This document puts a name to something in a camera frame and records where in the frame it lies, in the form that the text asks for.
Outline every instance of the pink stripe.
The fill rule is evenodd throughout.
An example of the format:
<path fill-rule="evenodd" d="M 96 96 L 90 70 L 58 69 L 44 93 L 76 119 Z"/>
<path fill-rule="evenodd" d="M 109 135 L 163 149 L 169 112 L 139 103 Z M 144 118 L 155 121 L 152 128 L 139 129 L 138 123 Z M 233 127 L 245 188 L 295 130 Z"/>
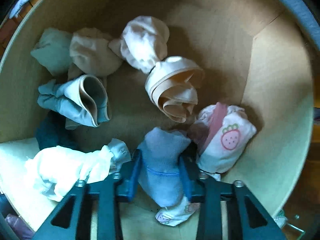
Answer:
<path fill-rule="evenodd" d="M 227 109 L 228 108 L 226 104 L 222 104 L 220 102 L 216 104 L 216 107 L 209 121 L 209 135 L 205 140 L 201 148 L 201 151 L 199 152 L 199 155 L 201 155 L 206 150 L 209 143 L 212 141 L 213 137 L 217 134 L 219 129 L 222 127 L 223 119 L 227 115 Z"/>

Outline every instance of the light green cloth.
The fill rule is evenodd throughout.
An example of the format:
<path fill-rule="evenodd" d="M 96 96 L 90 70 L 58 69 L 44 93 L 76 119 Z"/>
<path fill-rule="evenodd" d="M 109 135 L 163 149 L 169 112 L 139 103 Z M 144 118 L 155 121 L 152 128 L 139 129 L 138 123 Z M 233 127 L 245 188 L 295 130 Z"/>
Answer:
<path fill-rule="evenodd" d="M 52 76 L 66 73 L 72 63 L 69 53 L 71 38 L 71 33 L 54 28 L 45 29 L 39 42 L 31 51 L 31 56 Z"/>

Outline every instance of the white fabric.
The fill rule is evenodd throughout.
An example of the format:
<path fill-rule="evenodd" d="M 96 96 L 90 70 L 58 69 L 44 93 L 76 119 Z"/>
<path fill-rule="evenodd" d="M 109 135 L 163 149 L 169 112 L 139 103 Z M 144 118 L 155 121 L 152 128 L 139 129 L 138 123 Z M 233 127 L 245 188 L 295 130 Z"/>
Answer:
<path fill-rule="evenodd" d="M 221 175 L 217 173 L 208 173 L 217 181 L 221 181 Z M 186 196 L 183 196 L 181 201 L 174 206 L 162 208 L 156 214 L 156 219 L 164 225 L 175 227 L 176 225 L 186 221 L 198 208 L 200 203 L 190 203 Z"/>
<path fill-rule="evenodd" d="M 120 39 L 109 43 L 111 50 L 134 68 L 148 74 L 167 52 L 169 28 L 152 16 L 138 16 L 128 22 Z"/>
<path fill-rule="evenodd" d="M 215 106 L 204 108 L 193 125 L 208 126 L 209 118 Z M 228 171 L 242 154 L 248 141 L 256 134 L 257 129 L 247 120 L 243 108 L 229 106 L 223 119 L 222 127 L 213 137 L 197 164 L 201 170 L 210 173 Z"/>
<path fill-rule="evenodd" d="M 112 139 L 109 146 L 101 150 L 83 153 L 61 146 L 41 150 L 33 159 L 25 163 L 27 174 L 25 183 L 49 199 L 61 201 L 74 183 L 80 179 L 87 183 L 104 180 L 113 165 L 119 167 L 129 161 L 130 152 L 123 141 Z"/>
<path fill-rule="evenodd" d="M 84 73 L 106 77 L 115 72 L 123 60 L 108 47 L 111 36 L 96 28 L 83 28 L 73 34 L 70 56 Z"/>

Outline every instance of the metal screw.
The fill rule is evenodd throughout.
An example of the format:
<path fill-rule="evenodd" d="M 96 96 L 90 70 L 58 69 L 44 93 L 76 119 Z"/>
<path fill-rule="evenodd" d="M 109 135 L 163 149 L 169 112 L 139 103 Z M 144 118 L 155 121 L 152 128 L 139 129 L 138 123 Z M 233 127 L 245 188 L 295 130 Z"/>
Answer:
<path fill-rule="evenodd" d="M 86 184 L 85 180 L 78 180 L 76 182 L 76 187 L 84 187 L 85 184 Z"/>
<path fill-rule="evenodd" d="M 120 174 L 120 172 L 116 172 L 115 174 L 113 174 L 113 178 L 114 178 L 114 179 L 121 179 L 121 174 Z"/>
<path fill-rule="evenodd" d="M 207 179 L 207 178 L 209 178 L 208 174 L 206 174 L 204 172 L 200 172 L 199 179 Z"/>
<path fill-rule="evenodd" d="M 244 183 L 242 180 L 235 180 L 235 182 L 233 183 L 236 187 L 243 187 Z"/>

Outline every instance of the wooden bin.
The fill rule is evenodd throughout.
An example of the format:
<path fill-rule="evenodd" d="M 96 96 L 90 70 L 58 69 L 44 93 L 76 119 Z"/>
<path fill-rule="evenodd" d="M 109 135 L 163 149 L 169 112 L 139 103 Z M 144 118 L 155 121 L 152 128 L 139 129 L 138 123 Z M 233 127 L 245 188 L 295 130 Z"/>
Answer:
<path fill-rule="evenodd" d="M 36 102 L 37 87 L 52 77 L 30 55 L 45 28 L 96 27 L 118 37 L 138 15 L 166 22 L 169 56 L 190 58 L 205 69 L 196 112 L 217 101 L 246 109 L 258 133 L 223 181 L 243 180 L 275 216 L 300 175 L 313 119 L 309 55 L 295 20 L 277 0 L 39 0 L 1 60 L 0 141 L 33 137 L 46 115 Z M 112 119 L 75 130 L 84 150 L 100 149 L 112 137 L 134 149 L 153 127 L 176 127 L 149 100 L 146 77 L 127 63 L 108 77 Z M 23 163 L 36 153 L 34 139 L 0 146 L 0 188 L 34 230 L 55 206 L 23 182 Z M 139 194 L 122 211 L 124 239 L 195 239 L 198 214 L 165 227 L 138 207 L 148 205 L 144 198 Z"/>

